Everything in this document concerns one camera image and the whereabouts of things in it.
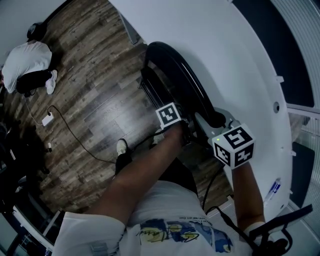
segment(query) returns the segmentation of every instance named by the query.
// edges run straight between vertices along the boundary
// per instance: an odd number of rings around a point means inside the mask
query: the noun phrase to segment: black cable
[[[60,114],[62,120],[64,121],[64,123],[65,123],[66,127],[68,128],[68,130],[70,131],[70,133],[71,133],[71,134],[73,135],[73,137],[80,143],[80,145],[83,147],[83,149],[88,152],[88,154],[89,154],[90,156],[92,156],[94,159],[99,160],[99,161],[102,161],[102,162],[106,162],[106,163],[114,164],[114,165],[116,164],[115,162],[112,162],[112,161],[106,161],[106,160],[99,159],[99,158],[95,157],[93,154],[91,154],[91,153],[85,148],[85,146],[81,143],[81,141],[76,137],[76,135],[72,132],[72,130],[70,129],[70,127],[69,127],[69,125],[68,125],[68,123],[67,123],[67,121],[64,119],[64,117],[63,117],[63,115],[61,114],[61,112],[59,111],[59,109],[57,109],[54,105],[49,106],[48,109],[47,109],[48,115],[51,116],[51,114],[50,114],[50,112],[49,112],[49,109],[50,109],[50,108],[54,108],[54,109]]]
[[[206,211],[205,214],[208,214],[213,209],[217,209],[219,213],[221,214],[222,219],[224,222],[231,227],[234,231],[236,231],[247,243],[250,245],[252,250],[257,250],[259,247],[256,245],[240,228],[238,228],[233,221],[229,218],[228,215],[226,215],[218,206],[212,206],[209,208],[209,210]]]
[[[223,171],[225,167],[225,164],[222,163],[222,166],[220,167],[220,169],[212,176],[211,180],[210,180],[210,183],[208,185],[208,187],[206,188],[206,192],[204,194],[204,198],[203,198],[203,202],[202,202],[202,209],[205,210],[205,204],[206,204],[206,200],[207,200],[207,196],[208,196],[208,193],[209,193],[209,189],[212,185],[212,183],[214,182],[214,180],[216,179],[216,177]]]

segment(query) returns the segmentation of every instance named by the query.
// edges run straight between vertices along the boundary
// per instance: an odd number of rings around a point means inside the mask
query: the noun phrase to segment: wooden floor
[[[107,161],[116,160],[118,139],[126,139],[132,147],[159,128],[151,102],[138,89],[146,45],[130,43],[116,9],[107,0],[72,1],[49,22],[43,42],[61,60],[53,95],[39,88],[27,99],[38,123],[47,108],[55,105],[84,146]],[[6,94],[4,109],[21,120],[22,129],[34,125],[20,94]],[[50,174],[39,174],[44,179],[41,199],[53,212],[82,213],[111,182],[115,165],[92,158],[55,109],[51,111],[53,123],[36,130],[45,145],[52,145],[45,159]],[[202,200],[219,164],[196,145],[185,148],[180,159],[194,174]],[[222,173],[212,185],[207,208],[224,203],[230,194]]]

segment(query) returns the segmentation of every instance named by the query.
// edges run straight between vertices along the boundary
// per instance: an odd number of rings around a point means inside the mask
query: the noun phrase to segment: shoe
[[[157,134],[157,133],[159,133],[159,132],[161,132],[161,131],[162,131],[162,129],[159,129],[159,130],[157,130],[155,133]],[[164,138],[165,138],[165,136],[164,136],[163,133],[154,136],[154,137],[153,137],[153,142],[152,142],[151,145],[158,144],[158,143],[159,143],[160,141],[162,141]]]
[[[125,139],[121,138],[118,140],[116,144],[116,152],[118,153],[118,156],[126,153],[128,151],[128,144]]]
[[[51,71],[51,74],[52,74],[51,79],[56,81],[57,78],[58,78],[58,71],[54,69],[54,70]]]
[[[48,95],[53,94],[56,88],[56,81],[50,78],[48,81],[45,82],[45,87],[46,87],[46,93]]]

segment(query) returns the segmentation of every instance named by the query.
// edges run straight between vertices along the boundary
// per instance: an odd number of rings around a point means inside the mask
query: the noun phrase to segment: white curved wall
[[[43,22],[65,0],[0,0],[0,65],[8,53],[27,41],[29,27]]]

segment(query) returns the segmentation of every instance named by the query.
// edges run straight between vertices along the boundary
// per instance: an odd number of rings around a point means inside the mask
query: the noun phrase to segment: graphic print
[[[214,147],[215,147],[216,157],[219,158],[226,165],[230,166],[231,165],[230,153],[216,143],[214,144]]]
[[[252,141],[250,135],[242,127],[238,127],[223,136],[234,150]]]
[[[140,224],[140,243],[161,243],[172,240],[176,243],[189,243],[204,238],[210,246],[214,246],[219,253],[230,253],[233,246],[230,238],[222,231],[204,225],[198,221],[167,221],[163,219],[151,219]]]
[[[234,167],[237,167],[253,157],[254,144],[250,144],[239,152],[235,153]]]

